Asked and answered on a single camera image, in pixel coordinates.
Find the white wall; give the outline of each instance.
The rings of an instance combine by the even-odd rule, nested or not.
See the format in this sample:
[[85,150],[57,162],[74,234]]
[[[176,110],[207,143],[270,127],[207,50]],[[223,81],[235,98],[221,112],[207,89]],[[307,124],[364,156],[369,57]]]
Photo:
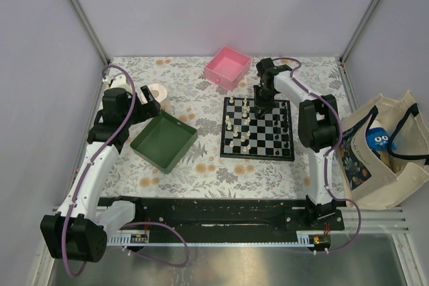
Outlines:
[[0,0],[0,276],[22,286],[65,196],[101,80],[68,0]]
[[[429,126],[429,0],[382,0],[346,62],[359,104],[410,89]],[[403,204],[420,260],[429,271],[429,184]]]
[[339,56],[370,0],[79,0],[108,55]]

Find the pink basket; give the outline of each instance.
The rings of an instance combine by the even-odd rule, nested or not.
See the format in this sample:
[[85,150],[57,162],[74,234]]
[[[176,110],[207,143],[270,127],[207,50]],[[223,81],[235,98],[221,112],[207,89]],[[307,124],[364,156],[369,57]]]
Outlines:
[[251,58],[229,47],[223,47],[204,67],[206,79],[233,90],[250,69]]

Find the paper roll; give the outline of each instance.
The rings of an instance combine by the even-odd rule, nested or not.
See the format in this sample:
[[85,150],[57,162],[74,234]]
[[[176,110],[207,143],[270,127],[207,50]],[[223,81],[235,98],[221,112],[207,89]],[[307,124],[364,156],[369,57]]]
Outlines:
[[[170,98],[168,97],[168,91],[167,88],[158,83],[149,84],[147,86],[152,93],[154,99],[156,99],[157,102],[161,104],[161,109],[166,111],[167,113],[170,112]],[[142,103],[147,103],[146,98],[144,97],[143,93],[140,94]]]

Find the green tray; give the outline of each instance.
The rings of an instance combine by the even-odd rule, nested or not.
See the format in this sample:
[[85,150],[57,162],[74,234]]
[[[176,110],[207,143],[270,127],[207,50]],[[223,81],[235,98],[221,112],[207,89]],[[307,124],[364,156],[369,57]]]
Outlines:
[[196,129],[161,110],[131,142],[134,152],[164,173],[170,173],[198,134]]

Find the black bag strap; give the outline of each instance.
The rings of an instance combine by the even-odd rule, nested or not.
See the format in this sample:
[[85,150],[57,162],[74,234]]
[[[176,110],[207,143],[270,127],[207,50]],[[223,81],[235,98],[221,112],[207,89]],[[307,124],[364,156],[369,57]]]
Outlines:
[[414,103],[412,106],[409,107],[409,109],[406,111],[404,117],[402,120],[399,121],[399,123],[396,125],[395,131],[392,133],[392,135],[389,138],[389,141],[387,142],[387,152],[392,157],[397,157],[398,159],[403,160],[409,160],[409,161],[415,161],[415,160],[422,160],[425,159],[424,165],[429,165],[429,154],[421,154],[421,155],[401,155],[393,152],[391,146],[393,144],[393,140],[396,138],[397,134],[402,130],[402,127],[404,126],[405,122],[408,120],[408,117],[413,114],[413,117],[416,117],[419,115],[419,110],[417,107],[417,103]]

